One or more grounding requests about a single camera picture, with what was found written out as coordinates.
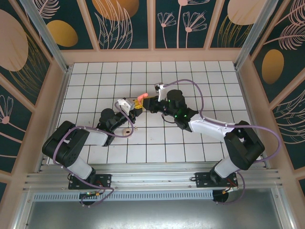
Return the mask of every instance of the orange object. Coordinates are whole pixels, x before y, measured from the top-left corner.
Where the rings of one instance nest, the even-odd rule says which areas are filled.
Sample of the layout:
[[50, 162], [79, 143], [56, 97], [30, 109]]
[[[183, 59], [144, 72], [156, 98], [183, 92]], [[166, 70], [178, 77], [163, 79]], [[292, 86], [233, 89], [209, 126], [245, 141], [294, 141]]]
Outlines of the orange object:
[[140, 96], [138, 96], [139, 104], [142, 104], [143, 98], [146, 98], [146, 97], [148, 97], [148, 93], [144, 93], [144, 94], [141, 94]]

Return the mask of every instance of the flower illustration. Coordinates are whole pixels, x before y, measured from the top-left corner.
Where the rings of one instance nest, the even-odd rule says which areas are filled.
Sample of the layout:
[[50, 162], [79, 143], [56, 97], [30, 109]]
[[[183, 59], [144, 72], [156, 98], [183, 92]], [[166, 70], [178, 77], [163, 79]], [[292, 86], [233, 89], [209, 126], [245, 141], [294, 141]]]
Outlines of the flower illustration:
[[209, 1], [210, 0], [178, 0], [180, 7], [179, 7], [178, 24], [177, 24], [177, 49], [179, 49], [179, 25], [180, 25], [180, 15], [181, 15], [182, 6], [199, 5], [199, 4], [208, 3]]
[[[0, 124], [9, 124], [11, 126], [13, 126], [14, 128], [21, 130], [23, 132], [25, 132], [25, 130], [22, 130], [21, 128], [13, 125], [12, 123], [10, 123], [10, 115], [11, 112], [13, 110], [13, 104], [14, 104], [14, 100], [8, 96], [7, 100], [5, 100], [3, 95], [0, 95]], [[0, 135], [3, 137], [6, 137], [12, 141], [18, 142], [18, 143], [22, 143], [22, 141], [11, 137], [9, 135], [6, 135], [5, 133], [0, 132]], [[6, 155], [0, 155], [3, 157], [15, 157], [15, 156], [6, 156]]]
[[174, 20], [173, 13], [165, 13], [164, 15], [163, 15], [163, 13], [158, 13], [158, 19], [162, 26], [164, 44], [165, 44], [165, 48], [167, 49], [164, 28], [175, 25], [177, 22], [176, 22], [176, 20]]
[[205, 22], [204, 14], [205, 12], [203, 13], [195, 12], [192, 14], [191, 17], [190, 17], [190, 12], [183, 14], [183, 23], [186, 31], [186, 42], [185, 42], [186, 48], [187, 48], [187, 38], [189, 32], [201, 31], [206, 29], [207, 24], [204, 23]]

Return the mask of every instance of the white grid tile floor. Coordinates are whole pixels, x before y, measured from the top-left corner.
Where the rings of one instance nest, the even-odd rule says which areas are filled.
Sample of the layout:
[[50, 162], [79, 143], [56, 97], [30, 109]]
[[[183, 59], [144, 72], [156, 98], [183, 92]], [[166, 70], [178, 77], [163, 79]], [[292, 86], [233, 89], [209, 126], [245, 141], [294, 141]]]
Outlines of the white grid tile floor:
[[[101, 111], [113, 108], [117, 99], [144, 92], [155, 96], [153, 84], [177, 79], [198, 83], [205, 116], [225, 122], [249, 122], [232, 62], [106, 62], [74, 64], [58, 125], [68, 120], [96, 127]], [[201, 99], [192, 84], [181, 82], [170, 89], [182, 90], [187, 105], [200, 110]], [[219, 161], [228, 155], [218, 140], [182, 131], [164, 122], [161, 114], [143, 112], [135, 126], [137, 131], [130, 138], [115, 138], [109, 147], [84, 146], [81, 157], [89, 164], [106, 164]], [[115, 133], [123, 135], [126, 127], [127, 123]]]

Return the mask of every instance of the black mounting plate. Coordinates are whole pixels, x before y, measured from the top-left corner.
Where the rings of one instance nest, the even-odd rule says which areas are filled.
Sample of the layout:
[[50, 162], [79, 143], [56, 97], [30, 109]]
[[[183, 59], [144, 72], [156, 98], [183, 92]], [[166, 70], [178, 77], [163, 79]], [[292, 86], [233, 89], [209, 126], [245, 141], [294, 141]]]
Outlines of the black mounting plate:
[[[111, 174], [96, 174], [95, 175], [95, 181], [94, 181], [93, 184], [99, 186], [100, 183], [102, 184], [103, 187], [110, 187], [110, 185], [111, 185]], [[82, 183], [75, 176], [70, 176], [68, 189], [70, 189], [70, 190], [84, 190], [84, 189], [96, 189], [96, 188]]]
[[238, 186], [238, 182], [236, 179], [236, 173], [231, 173], [227, 178], [221, 179], [219, 184], [215, 184], [210, 179], [210, 172], [205, 173], [195, 173], [194, 181], [196, 182], [197, 187], [230, 187], [231, 184], [228, 181], [230, 179], [236, 186]]

